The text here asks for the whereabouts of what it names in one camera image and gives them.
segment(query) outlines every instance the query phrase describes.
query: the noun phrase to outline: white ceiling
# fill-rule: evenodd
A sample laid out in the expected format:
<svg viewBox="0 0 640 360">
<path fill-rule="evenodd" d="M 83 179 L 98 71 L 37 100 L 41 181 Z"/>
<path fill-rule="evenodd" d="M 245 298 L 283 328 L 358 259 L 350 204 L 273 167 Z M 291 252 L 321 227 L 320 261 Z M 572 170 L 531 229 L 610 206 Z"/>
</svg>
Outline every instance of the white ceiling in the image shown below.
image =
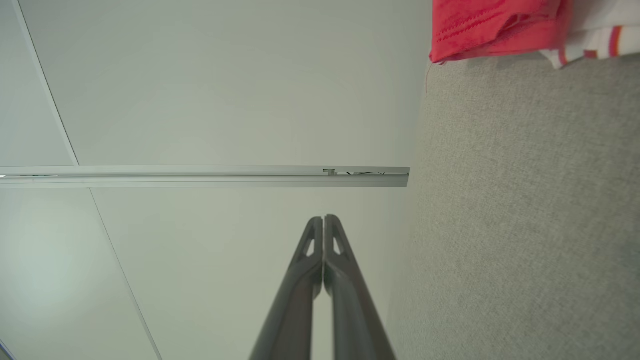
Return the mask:
<svg viewBox="0 0 640 360">
<path fill-rule="evenodd" d="M 157 360 L 88 189 L 0 190 L 0 274 L 15 360 Z"/>
<path fill-rule="evenodd" d="M 338 215 L 383 320 L 406 188 L 93 189 L 164 360 L 247 359 L 307 221 Z M 314 359 L 332 305 L 314 302 Z"/>
<path fill-rule="evenodd" d="M 409 165 L 423 0 L 21 0 L 81 165 Z"/>
<path fill-rule="evenodd" d="M 73 165 L 73 152 L 21 20 L 12 0 L 0 0 L 0 167 Z"/>
</svg>

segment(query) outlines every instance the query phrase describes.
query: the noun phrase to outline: red fabric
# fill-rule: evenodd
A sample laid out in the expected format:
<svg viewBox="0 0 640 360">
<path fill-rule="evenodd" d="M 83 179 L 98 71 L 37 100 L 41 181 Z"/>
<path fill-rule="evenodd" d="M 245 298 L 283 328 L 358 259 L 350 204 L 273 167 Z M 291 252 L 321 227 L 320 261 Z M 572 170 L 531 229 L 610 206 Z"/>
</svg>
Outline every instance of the red fabric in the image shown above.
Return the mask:
<svg viewBox="0 0 640 360">
<path fill-rule="evenodd" d="M 611 39 L 609 40 L 609 56 L 614 57 L 619 55 L 618 42 L 620 42 L 620 33 L 622 32 L 622 26 L 615 26 L 611 30 Z"/>
<path fill-rule="evenodd" d="M 560 49 L 558 57 L 560 58 L 560 64 L 562 64 L 562 66 L 565 66 L 568 63 L 568 61 L 566 61 L 566 49 L 564 47 Z"/>
<path fill-rule="evenodd" d="M 564 46 L 572 0 L 433 0 L 434 63 Z"/>
<path fill-rule="evenodd" d="M 598 51 L 596 50 L 585 50 L 584 51 L 584 57 L 587 59 L 597 59 L 598 58 Z"/>
</svg>

